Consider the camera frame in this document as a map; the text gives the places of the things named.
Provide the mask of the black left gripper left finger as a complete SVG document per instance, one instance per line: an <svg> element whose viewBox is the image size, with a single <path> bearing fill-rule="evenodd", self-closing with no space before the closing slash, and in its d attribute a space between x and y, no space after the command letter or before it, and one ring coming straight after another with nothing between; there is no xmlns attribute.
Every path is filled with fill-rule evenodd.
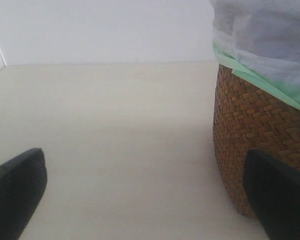
<svg viewBox="0 0 300 240"><path fill-rule="evenodd" d="M0 165L0 240L17 240L47 186L45 155L31 148Z"/></svg>

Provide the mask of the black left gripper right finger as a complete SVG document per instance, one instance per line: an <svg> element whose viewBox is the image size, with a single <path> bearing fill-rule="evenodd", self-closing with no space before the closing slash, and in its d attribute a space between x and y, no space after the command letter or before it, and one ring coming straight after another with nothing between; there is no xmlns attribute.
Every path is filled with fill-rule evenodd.
<svg viewBox="0 0 300 240"><path fill-rule="evenodd" d="M271 240L300 240L300 170L257 149L242 176L248 202Z"/></svg>

